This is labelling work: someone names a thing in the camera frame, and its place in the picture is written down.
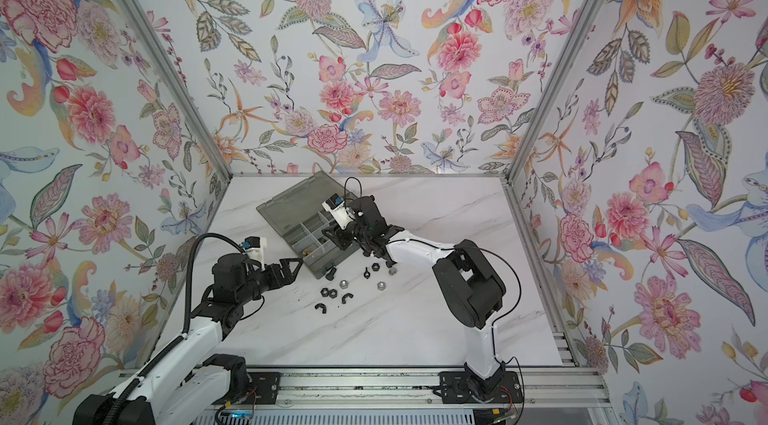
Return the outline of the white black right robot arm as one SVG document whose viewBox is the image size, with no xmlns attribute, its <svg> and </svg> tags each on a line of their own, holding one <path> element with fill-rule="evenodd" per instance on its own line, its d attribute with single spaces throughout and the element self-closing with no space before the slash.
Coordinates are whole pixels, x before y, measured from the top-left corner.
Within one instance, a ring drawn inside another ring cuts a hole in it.
<svg viewBox="0 0 768 425">
<path fill-rule="evenodd" d="M 371 195 L 345 200 L 334 194 L 322 206 L 332 217 L 323 235 L 338 248 L 345 250 L 355 243 L 364 255 L 388 265 L 432 270 L 448 310 L 465 327 L 468 390 L 477 400 L 490 400 L 506 371 L 496 354 L 492 325 L 503 306 L 506 286 L 484 251 L 468 239 L 450 245 L 390 224 Z"/>
</svg>

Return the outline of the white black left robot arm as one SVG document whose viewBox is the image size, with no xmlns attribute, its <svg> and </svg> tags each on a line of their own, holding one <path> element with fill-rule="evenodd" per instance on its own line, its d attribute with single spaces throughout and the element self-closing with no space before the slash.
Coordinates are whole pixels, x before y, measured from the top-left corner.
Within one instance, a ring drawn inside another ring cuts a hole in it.
<svg viewBox="0 0 768 425">
<path fill-rule="evenodd" d="M 190 424 L 209 406 L 233 404 L 255 389 L 242 356 L 216 353 L 244 318 L 244 306 L 296 280 L 301 258 L 262 265 L 246 253 L 219 258 L 214 283 L 185 314 L 182 330 L 130 378 L 88 396 L 74 424 Z"/>
</svg>

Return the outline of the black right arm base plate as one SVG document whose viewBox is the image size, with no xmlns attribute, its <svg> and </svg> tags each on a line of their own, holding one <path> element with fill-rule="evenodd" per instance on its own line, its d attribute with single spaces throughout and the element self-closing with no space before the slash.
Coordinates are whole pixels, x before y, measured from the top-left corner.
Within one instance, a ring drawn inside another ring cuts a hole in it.
<svg viewBox="0 0 768 425">
<path fill-rule="evenodd" d="M 513 404 L 524 402 L 524 388 L 517 372 L 499 368 L 483 379 L 469 368 L 442 371 L 437 391 L 444 404 Z"/>
</svg>

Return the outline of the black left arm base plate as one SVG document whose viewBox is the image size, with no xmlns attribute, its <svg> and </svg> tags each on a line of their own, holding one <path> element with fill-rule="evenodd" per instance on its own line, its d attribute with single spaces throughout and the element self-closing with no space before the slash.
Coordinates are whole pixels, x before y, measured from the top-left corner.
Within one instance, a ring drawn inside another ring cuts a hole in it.
<svg viewBox="0 0 768 425">
<path fill-rule="evenodd" d="M 244 405 L 275 405 L 282 374 L 279 372 L 249 372 L 249 387 L 242 401 Z"/>
</svg>

